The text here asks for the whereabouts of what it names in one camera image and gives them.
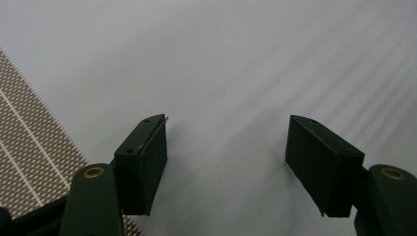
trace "striped mesh material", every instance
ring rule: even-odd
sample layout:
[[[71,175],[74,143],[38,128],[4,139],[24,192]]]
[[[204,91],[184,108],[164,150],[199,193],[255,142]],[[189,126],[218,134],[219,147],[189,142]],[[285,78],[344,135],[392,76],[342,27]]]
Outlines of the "striped mesh material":
[[[14,218],[68,194],[87,162],[0,49],[0,206]],[[126,235],[143,235],[128,216]]]

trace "white surface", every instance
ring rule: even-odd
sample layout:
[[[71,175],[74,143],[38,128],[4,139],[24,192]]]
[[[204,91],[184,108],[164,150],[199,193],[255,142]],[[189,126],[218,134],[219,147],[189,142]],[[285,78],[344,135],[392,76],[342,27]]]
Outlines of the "white surface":
[[[7,1],[0,46],[90,162],[165,113],[147,235],[355,235],[284,163],[290,114],[417,174],[417,2]]]

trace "white table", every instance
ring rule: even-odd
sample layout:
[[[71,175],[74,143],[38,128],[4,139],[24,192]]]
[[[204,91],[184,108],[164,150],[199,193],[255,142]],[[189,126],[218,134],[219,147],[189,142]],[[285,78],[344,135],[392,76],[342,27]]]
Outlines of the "white table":
[[[0,46],[89,162],[165,113],[147,235],[355,235],[284,162],[289,115],[417,174],[417,2],[0,2]]]

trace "tan mesh mat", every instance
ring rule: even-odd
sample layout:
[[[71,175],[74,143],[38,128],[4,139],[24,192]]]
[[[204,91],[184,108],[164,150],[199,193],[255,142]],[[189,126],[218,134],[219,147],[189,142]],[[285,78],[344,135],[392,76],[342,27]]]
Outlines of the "tan mesh mat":
[[[0,121],[0,206],[16,218],[66,195],[87,162],[1,48]]]

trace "white background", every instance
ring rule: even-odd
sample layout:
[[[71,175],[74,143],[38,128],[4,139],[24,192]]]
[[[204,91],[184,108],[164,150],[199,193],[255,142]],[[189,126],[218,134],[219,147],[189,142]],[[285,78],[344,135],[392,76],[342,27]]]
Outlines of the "white background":
[[[355,235],[284,162],[290,114],[417,174],[417,2],[0,1],[0,46],[91,163],[165,113],[147,235]]]

